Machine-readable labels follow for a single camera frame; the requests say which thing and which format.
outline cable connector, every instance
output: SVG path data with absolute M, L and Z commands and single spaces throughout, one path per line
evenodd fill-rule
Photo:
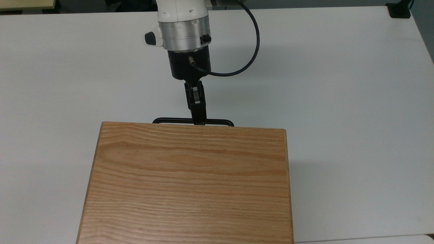
M 193 64 L 196 64 L 192 56 L 188 56 L 188 61 L 190 62 L 191 66 L 193 66 Z

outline black bracket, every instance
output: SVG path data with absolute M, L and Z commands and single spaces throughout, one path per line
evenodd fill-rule
M 399 3 L 386 3 L 390 17 L 394 19 L 409 19 L 411 16 L 408 4 L 411 0 L 401 0 Z
M 204 86 L 201 81 L 185 82 L 188 109 L 195 125 L 203 125 L 207 121 L 207 103 Z
M 194 124 L 193 119 L 187 118 L 157 118 L 153 122 L 153 124 L 161 124 L 161 123 L 170 123 L 170 124 Z M 207 119 L 204 125 L 227 125 L 230 127 L 234 127 L 235 125 L 232 121 L 227 119 Z

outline wooden lid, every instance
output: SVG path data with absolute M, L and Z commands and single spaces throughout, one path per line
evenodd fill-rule
M 104 122 L 77 243 L 293 243 L 285 130 Z

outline silver metal ring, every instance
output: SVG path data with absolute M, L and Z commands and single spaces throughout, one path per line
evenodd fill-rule
M 170 51 L 187 51 L 205 47 L 201 37 L 209 35 L 210 21 L 208 16 L 183 22 L 158 22 L 163 38 L 163 47 Z

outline black cable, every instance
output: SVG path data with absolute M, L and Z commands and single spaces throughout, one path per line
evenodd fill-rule
M 234 1 L 237 2 L 249 14 L 250 18 L 253 21 L 253 24 L 255 25 L 255 30 L 256 30 L 256 49 L 255 49 L 255 53 L 253 54 L 252 59 L 246 64 L 246 66 L 244 66 L 243 68 L 241 68 L 238 71 L 231 72 L 231 73 L 216 73 L 216 72 L 212 72 L 212 71 L 209 71 L 209 70 L 204 70 L 204 69 L 200 68 L 199 66 L 197 66 L 197 64 L 194 61 L 193 57 L 190 56 L 189 60 L 190 60 L 191 66 L 193 66 L 195 69 L 199 70 L 202 73 L 205 73 L 207 75 L 212 75 L 212 76 L 220 76 L 220 77 L 234 76 L 234 75 L 242 73 L 244 70 L 246 70 L 248 67 L 250 67 L 250 65 L 252 65 L 252 63 L 255 61 L 256 56 L 258 55 L 259 44 L 260 44 L 258 23 L 256 22 L 256 19 L 253 16 L 252 12 L 250 12 L 250 10 L 246 7 L 246 5 L 244 5 L 239 0 L 234 0 Z

